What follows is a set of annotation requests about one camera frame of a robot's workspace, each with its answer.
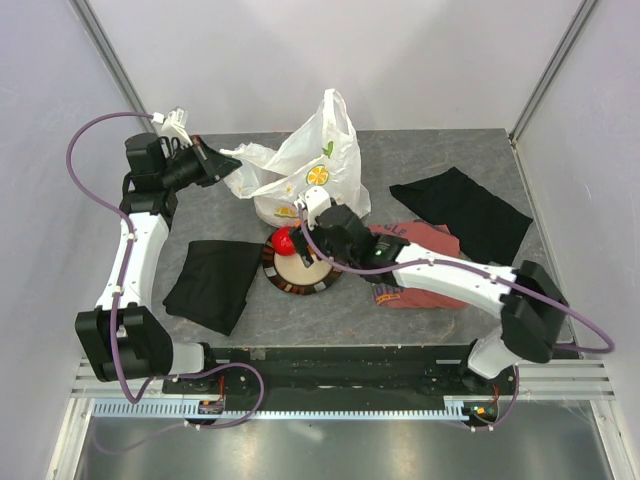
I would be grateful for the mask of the black folded cloth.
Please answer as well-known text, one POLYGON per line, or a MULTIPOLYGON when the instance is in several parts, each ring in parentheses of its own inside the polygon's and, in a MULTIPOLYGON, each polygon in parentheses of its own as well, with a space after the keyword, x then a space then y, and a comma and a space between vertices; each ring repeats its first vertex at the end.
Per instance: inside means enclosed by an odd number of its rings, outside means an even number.
POLYGON ((533 222, 455 167, 389 191, 421 219, 447 226, 477 263, 512 264, 533 222))
POLYGON ((190 242, 180 275, 163 300, 166 313, 229 336, 246 306, 262 249, 242 241, 190 242))

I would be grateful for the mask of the black folded cloth left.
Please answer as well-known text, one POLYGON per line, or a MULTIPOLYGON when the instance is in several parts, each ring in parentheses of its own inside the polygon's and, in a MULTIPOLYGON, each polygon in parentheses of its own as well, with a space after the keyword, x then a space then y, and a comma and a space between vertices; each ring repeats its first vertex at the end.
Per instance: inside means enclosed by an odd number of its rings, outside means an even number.
POLYGON ((229 336, 246 306, 262 249, 242 241, 190 242, 180 275, 163 300, 166 313, 229 336))

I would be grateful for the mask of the round brown patterned plate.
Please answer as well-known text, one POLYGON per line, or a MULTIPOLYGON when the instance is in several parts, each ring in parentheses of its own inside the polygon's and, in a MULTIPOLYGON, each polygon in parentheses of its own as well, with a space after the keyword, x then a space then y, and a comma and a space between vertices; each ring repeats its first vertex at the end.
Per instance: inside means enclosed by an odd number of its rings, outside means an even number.
POLYGON ((262 270, 269 282, 279 290, 293 295, 313 295, 333 286, 342 275, 324 261, 312 255, 313 263, 306 267, 297 254, 281 255, 274 247, 272 233, 262 250, 262 270))

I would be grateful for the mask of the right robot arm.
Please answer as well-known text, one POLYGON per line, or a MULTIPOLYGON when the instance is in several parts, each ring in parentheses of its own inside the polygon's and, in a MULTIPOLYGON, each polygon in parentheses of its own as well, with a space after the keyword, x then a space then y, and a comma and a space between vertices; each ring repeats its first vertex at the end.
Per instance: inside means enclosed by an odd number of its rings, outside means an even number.
POLYGON ((372 232, 346 205, 295 203, 299 226, 291 238, 305 266, 322 260, 374 284, 429 291, 499 319, 476 339, 458 381, 477 394, 520 361, 545 364, 565 320, 568 303, 549 273, 525 260, 517 268, 482 265, 430 251, 404 238, 372 232))

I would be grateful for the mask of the black folded cloth right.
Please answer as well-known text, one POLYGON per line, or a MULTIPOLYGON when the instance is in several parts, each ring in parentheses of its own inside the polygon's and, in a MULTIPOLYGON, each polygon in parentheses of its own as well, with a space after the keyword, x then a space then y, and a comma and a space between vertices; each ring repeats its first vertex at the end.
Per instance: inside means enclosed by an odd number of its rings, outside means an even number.
POLYGON ((447 226, 477 263, 512 264, 533 222, 455 167, 389 191, 421 219, 447 226))

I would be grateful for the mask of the aluminium frame post right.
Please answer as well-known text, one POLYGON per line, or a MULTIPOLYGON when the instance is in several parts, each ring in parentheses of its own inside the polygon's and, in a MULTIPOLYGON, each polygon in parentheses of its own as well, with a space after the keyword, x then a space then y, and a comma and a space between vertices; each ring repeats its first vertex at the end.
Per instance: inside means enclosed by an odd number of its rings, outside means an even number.
POLYGON ((560 74, 561 69, 578 43, 582 32, 599 4, 599 0, 582 0, 579 3, 576 12, 571 17, 563 35, 518 115, 514 126, 508 134, 510 144, 513 148, 516 148, 519 140, 533 120, 534 115, 551 89, 555 79, 560 74))

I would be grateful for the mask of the red apple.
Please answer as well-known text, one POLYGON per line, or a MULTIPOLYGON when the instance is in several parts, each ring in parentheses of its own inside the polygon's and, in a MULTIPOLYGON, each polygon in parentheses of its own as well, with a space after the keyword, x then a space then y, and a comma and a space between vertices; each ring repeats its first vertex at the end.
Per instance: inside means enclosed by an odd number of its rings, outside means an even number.
POLYGON ((297 253, 291 231, 291 227, 281 227, 271 235, 271 244, 276 254, 289 257, 297 253))

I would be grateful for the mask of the red printed t-shirt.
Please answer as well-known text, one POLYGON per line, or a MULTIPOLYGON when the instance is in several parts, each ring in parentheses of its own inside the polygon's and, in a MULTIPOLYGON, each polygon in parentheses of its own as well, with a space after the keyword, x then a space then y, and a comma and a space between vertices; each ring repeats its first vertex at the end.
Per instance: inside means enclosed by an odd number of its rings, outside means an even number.
MULTIPOLYGON (((432 225, 422 220, 386 225, 371 225, 374 233, 391 235, 416 243, 439 254, 459 258, 459 240, 446 225, 432 225)), ((384 284, 373 286, 377 306, 396 309, 452 309, 467 307, 467 304, 431 291, 416 288, 391 287, 384 284)))

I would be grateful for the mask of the white plastic bag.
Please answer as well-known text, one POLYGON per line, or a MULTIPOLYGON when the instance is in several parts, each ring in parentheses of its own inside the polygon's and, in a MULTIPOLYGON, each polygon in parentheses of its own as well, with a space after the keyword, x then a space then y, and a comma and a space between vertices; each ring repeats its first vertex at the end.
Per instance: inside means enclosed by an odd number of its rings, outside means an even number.
POLYGON ((310 187, 324 188, 359 217, 371 212, 369 192, 361 181, 361 151, 346 103, 335 89, 327 89, 314 113, 281 146, 241 144, 222 150, 241 162, 224 179, 231 193, 251 200, 258 217, 274 227, 298 221, 294 201, 310 187))

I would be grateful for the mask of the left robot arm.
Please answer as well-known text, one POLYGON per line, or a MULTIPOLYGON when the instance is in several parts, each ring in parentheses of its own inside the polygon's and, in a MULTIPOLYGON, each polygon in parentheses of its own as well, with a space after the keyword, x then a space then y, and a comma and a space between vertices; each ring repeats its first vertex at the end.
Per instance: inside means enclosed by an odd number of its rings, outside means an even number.
POLYGON ((199 343, 176 343, 151 311, 159 256, 177 209, 177 192, 208 187, 241 167, 241 162, 194 136, 137 134, 125 142, 130 171, 123 181, 118 250, 107 285, 95 307, 77 315, 75 331, 95 376, 102 382, 185 374, 198 393, 219 382, 219 369, 205 360, 199 343))

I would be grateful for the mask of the aluminium frame post left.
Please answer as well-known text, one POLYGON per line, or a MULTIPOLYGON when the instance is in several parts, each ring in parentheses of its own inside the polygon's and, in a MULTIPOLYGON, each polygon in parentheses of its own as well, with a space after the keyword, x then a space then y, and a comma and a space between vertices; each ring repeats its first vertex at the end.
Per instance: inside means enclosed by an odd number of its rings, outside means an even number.
POLYGON ((114 80, 127 107, 131 111, 143 112, 146 107, 121 62, 97 13, 88 0, 69 0, 69 5, 92 41, 109 74, 114 80))

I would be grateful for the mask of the aluminium frame post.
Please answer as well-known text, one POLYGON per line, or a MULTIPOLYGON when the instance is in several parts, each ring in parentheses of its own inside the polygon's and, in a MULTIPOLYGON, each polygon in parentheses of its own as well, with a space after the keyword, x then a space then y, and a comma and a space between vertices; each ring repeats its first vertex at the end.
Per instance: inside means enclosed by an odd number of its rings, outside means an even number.
POLYGON ((518 115, 514 126, 508 134, 510 144, 513 148, 516 148, 519 140, 533 120, 534 115, 551 89, 555 79, 560 74, 561 69, 578 43, 582 32, 599 4, 599 0, 582 0, 579 3, 576 12, 571 17, 563 35, 518 115))
POLYGON ((143 112, 146 107, 121 62, 97 13, 88 0, 69 0, 69 5, 92 41, 109 74, 114 80, 127 107, 131 111, 143 112))

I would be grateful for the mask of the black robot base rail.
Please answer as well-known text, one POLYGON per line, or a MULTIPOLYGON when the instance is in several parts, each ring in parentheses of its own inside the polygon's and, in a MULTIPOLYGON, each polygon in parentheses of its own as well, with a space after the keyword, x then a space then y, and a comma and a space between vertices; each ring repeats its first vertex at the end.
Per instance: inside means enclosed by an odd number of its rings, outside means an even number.
POLYGON ((209 378, 167 381, 165 394, 223 394, 250 408, 264 386, 265 410, 440 409, 447 396, 505 398, 515 375, 493 380, 465 370, 466 345, 210 348, 205 366, 232 367, 209 378))

